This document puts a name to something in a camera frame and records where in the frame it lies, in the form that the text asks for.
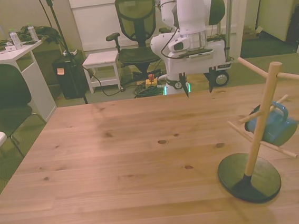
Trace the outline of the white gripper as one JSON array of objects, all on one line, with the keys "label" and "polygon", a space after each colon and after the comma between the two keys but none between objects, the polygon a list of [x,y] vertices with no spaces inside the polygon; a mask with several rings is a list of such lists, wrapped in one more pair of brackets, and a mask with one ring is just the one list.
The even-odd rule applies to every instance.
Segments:
[{"label": "white gripper", "polygon": [[167,74],[179,74],[179,81],[187,97],[189,89],[187,87],[186,74],[208,73],[209,92],[214,89],[215,70],[213,67],[226,64],[225,42],[223,40],[208,42],[206,49],[210,51],[185,57],[184,59],[168,59]]}]

